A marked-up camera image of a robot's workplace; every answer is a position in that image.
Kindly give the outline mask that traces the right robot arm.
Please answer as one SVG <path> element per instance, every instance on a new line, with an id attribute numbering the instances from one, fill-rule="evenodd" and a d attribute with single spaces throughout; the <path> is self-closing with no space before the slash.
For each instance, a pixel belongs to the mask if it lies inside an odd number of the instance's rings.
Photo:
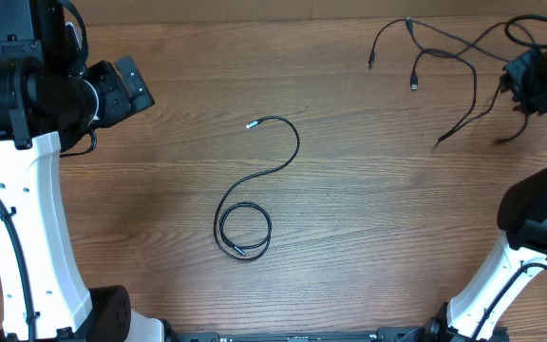
<path id="1" fill-rule="evenodd" d="M 547 17 L 539 16 L 540 22 Z M 547 113 L 547 45 L 525 42 L 498 90 L 525 117 Z M 500 236 L 468 285 L 421 328 L 381 328 L 382 341 L 506 341 L 497 323 L 528 283 L 547 271 L 547 167 L 510 187 L 497 215 Z"/>

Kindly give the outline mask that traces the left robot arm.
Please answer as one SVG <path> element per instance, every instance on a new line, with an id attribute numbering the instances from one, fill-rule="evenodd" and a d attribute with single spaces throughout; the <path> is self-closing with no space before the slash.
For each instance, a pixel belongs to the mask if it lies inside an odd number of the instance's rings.
<path id="1" fill-rule="evenodd" d="M 124 286 L 86 287 L 76 264 L 60 162 L 154 104 L 132 58 L 90 65 L 88 52 L 70 1 L 0 1 L 0 341 L 175 337 Z"/>

